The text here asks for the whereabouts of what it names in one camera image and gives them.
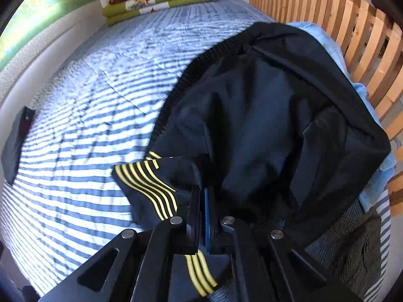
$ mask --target silver bolt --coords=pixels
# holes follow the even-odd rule
[[[123,238],[132,238],[134,236],[134,230],[124,230],[122,232]]]
[[[272,230],[270,236],[274,240],[281,240],[284,237],[284,233],[281,230]]]
[[[232,217],[232,216],[225,216],[225,217],[222,219],[222,222],[223,222],[225,225],[232,225],[232,224],[235,222],[235,218]]]
[[[169,220],[169,222],[173,225],[179,225],[180,223],[182,223],[182,217],[174,216]]]

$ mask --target striped bed sheet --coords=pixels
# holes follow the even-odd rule
[[[196,56],[258,21],[272,20],[239,0],[214,0],[101,28],[40,90],[0,224],[41,296],[123,229],[141,230],[111,166],[142,160],[160,108]],[[390,212],[387,194],[381,198],[384,274]]]

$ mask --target blue cloth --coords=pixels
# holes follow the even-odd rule
[[[353,83],[351,81],[346,64],[344,62],[343,54],[341,53],[340,47],[336,44],[336,42],[329,35],[327,35],[320,26],[316,24],[309,22],[293,22],[289,23],[288,25],[299,28],[311,34],[326,49],[329,55],[339,66],[341,71],[350,80],[351,85],[361,97],[371,116],[380,126],[380,122],[375,113],[375,110],[367,99],[368,93],[365,86],[361,83]],[[368,212],[368,210],[373,205],[375,205],[376,201],[384,191],[387,182],[390,180],[390,178],[392,178],[394,174],[395,165],[396,158],[394,157],[393,152],[390,152],[388,156],[384,159],[382,164],[379,166],[379,168],[376,170],[376,172],[373,174],[362,193],[359,195],[359,201],[365,212]]]

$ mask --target wooden bed rail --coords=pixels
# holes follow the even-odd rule
[[[340,46],[351,79],[363,83],[382,120],[403,94],[402,30],[366,0],[249,0],[278,22],[318,24]],[[393,140],[403,131],[403,107],[386,133]],[[403,161],[403,146],[395,151]],[[392,216],[403,214],[403,174],[388,183]]]

